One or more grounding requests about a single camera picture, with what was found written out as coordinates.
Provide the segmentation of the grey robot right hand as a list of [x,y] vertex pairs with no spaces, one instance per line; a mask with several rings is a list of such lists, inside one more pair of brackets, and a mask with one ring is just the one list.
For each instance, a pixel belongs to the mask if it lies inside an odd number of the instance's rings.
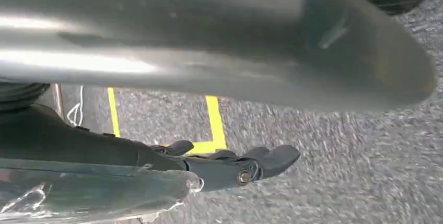
[[1,223],[153,217],[191,193],[277,176],[291,145],[188,156],[65,123],[56,83],[139,87],[298,109],[427,99],[435,61],[392,20],[422,0],[1,0]]

